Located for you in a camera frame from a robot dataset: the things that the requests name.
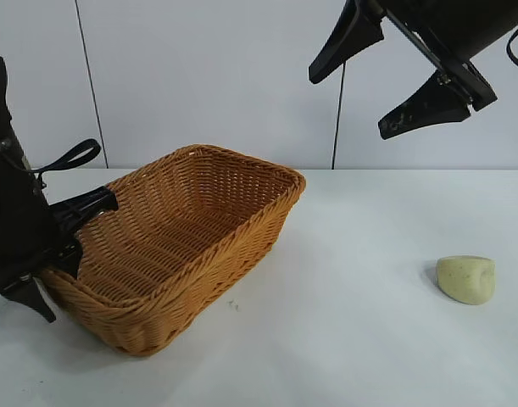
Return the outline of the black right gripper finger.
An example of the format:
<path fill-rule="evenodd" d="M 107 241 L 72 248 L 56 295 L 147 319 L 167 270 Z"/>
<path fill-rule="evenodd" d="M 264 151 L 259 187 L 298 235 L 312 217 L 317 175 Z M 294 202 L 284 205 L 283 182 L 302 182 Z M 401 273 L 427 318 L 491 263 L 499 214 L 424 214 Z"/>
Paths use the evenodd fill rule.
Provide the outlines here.
<path fill-rule="evenodd" d="M 318 84 L 340 65 L 384 39 L 384 8 L 378 1 L 347 0 L 325 45 L 309 66 L 309 80 Z"/>
<path fill-rule="evenodd" d="M 462 122 L 471 116 L 467 102 L 436 71 L 408 99 L 378 121 L 383 140 L 431 125 Z"/>

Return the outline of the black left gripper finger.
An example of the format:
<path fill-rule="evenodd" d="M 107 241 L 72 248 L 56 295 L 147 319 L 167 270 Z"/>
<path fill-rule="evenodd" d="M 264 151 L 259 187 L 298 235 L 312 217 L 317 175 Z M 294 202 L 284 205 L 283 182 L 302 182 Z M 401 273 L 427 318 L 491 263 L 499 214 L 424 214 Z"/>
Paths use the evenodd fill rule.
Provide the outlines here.
<path fill-rule="evenodd" d="M 50 262 L 58 270 L 77 279 L 82 256 L 83 249 L 80 241 L 77 238 L 70 238 L 53 251 Z"/>
<path fill-rule="evenodd" d="M 48 323 L 56 321 L 56 315 L 47 305 L 32 276 L 22 276 L 10 282 L 3 288 L 3 296 L 34 310 Z"/>

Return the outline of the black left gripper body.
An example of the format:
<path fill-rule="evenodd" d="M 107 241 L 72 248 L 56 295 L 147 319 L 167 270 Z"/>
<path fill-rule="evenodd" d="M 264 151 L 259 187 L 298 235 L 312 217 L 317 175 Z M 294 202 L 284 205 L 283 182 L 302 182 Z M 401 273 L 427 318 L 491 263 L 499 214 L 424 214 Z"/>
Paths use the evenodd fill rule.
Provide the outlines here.
<path fill-rule="evenodd" d="M 47 202 L 43 175 L 71 170 L 98 156 L 94 139 L 78 143 L 51 164 L 31 169 L 15 136 L 0 140 L 0 293 L 22 276 L 34 276 L 51 264 L 53 251 L 104 211 L 115 211 L 117 199 L 107 187 L 58 203 Z"/>

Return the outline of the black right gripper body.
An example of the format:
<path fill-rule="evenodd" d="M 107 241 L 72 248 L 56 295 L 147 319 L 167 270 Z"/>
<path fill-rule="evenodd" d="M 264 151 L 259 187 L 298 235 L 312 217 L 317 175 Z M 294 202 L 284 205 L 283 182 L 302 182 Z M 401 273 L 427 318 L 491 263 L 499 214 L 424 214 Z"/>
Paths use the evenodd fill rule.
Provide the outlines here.
<path fill-rule="evenodd" d="M 447 97 L 484 109 L 497 100 L 471 59 L 518 26 L 518 1 L 381 1 L 387 17 L 437 68 L 408 101 Z"/>

